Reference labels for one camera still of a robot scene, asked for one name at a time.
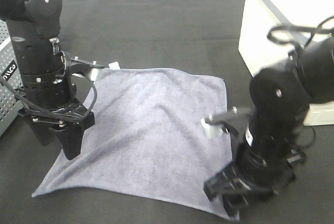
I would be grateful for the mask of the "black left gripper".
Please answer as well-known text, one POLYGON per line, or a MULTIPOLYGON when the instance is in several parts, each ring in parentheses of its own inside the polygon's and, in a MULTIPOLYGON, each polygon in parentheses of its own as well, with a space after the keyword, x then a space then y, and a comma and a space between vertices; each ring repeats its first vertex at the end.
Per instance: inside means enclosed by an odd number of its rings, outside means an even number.
POLYGON ((80 154, 84 131, 94 125, 94 102, 86 108, 75 99, 60 108, 45 109, 25 98, 18 101, 23 105, 18 114, 31 127, 42 146, 54 142, 56 137, 67 160, 80 154))

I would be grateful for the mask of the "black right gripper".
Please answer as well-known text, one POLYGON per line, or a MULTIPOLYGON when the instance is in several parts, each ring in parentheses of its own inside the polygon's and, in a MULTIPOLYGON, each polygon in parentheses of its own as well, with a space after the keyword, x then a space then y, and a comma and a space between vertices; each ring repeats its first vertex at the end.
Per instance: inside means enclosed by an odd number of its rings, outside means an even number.
POLYGON ((293 180, 295 175, 289 164, 278 174, 269 173, 268 170, 254 170, 247 174, 237 164, 230 162, 204 182, 204 193, 210 201, 221 197, 227 215, 235 217, 251 200, 267 200, 293 180))

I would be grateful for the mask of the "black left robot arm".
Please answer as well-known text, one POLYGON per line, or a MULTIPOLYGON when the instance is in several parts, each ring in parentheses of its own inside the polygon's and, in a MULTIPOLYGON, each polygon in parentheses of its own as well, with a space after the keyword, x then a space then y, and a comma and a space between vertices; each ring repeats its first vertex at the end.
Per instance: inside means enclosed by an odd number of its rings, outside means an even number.
POLYGON ((1 0, 22 85, 11 92, 18 115, 46 146, 57 139, 68 160, 80 154, 85 130, 94 125, 91 107, 76 98, 73 74, 88 78, 97 66, 74 60, 60 47, 62 0, 1 0))

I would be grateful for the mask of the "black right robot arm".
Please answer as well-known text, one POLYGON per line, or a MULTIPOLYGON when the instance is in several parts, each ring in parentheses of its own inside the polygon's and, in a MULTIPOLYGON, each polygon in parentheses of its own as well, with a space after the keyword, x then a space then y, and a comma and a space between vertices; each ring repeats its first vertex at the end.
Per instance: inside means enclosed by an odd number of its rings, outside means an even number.
POLYGON ((250 82, 253 109, 238 108, 202 120, 208 137, 230 133, 232 160, 204 183, 229 217, 252 201, 266 200, 295 180, 306 160, 297 144, 311 104, 333 100, 333 38, 306 46, 289 59, 263 68, 250 82))

